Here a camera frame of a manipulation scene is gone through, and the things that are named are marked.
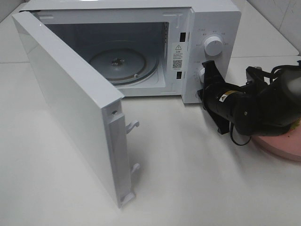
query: open microwave door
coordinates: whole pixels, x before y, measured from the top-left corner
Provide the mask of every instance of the open microwave door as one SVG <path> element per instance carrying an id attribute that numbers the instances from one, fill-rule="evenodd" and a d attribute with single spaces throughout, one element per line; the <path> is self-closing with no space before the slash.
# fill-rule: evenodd
<path id="1" fill-rule="evenodd" d="M 81 151 L 116 204 L 134 197 L 123 95 L 30 12 L 13 15 L 51 112 Z"/>

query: control knob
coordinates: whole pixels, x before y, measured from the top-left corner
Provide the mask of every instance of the control knob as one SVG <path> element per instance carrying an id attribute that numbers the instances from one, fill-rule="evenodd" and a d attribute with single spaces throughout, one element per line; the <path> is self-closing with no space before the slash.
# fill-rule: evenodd
<path id="1" fill-rule="evenodd" d="M 209 56 L 214 57 L 222 52 L 223 43 L 220 37 L 211 36 L 205 40 L 204 46 L 205 46 L 205 52 Z"/>

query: control panel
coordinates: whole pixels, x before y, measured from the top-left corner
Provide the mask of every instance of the control panel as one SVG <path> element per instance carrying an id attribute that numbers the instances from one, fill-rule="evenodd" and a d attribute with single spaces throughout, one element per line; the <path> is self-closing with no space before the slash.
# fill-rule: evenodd
<path id="1" fill-rule="evenodd" d="M 194 25 L 190 32 L 189 62 L 187 79 L 183 84 L 183 102 L 198 103 L 197 91 L 202 89 L 200 75 L 202 63 L 214 60 L 225 77 L 240 21 L 241 13 L 196 12 Z"/>

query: table surface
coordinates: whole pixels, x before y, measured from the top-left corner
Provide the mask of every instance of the table surface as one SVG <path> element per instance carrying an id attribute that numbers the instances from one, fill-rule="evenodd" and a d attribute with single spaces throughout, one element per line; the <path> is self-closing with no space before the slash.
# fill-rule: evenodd
<path id="1" fill-rule="evenodd" d="M 26 3 L 19 5 L 0 23 L 0 63 L 29 62 L 11 16 L 17 13 L 24 4 Z"/>
<path id="2" fill-rule="evenodd" d="M 243 85 L 248 66 L 270 71 L 300 59 L 232 58 L 226 78 Z M 131 164 L 141 169 L 133 176 L 136 198 L 118 209 L 50 114 L 30 64 L 0 64 L 0 72 L 0 225 L 300 224 L 301 164 L 252 142 L 235 146 L 180 97 L 123 100 L 126 121 L 140 121 L 127 141 Z"/>

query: warning label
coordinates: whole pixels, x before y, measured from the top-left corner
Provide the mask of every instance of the warning label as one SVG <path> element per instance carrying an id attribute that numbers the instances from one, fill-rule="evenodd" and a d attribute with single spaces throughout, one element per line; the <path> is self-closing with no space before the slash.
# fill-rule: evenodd
<path id="1" fill-rule="evenodd" d="M 230 94 L 236 93 L 236 92 L 237 92 L 237 91 L 235 91 L 235 90 L 229 90 L 229 91 L 225 92 L 225 93 L 221 96 L 220 102 L 224 102 L 225 99 L 226 99 Z"/>
<path id="2" fill-rule="evenodd" d="M 187 44 L 184 42 L 175 42 L 172 46 L 172 69 L 173 70 L 182 70 L 185 66 L 187 53 Z"/>

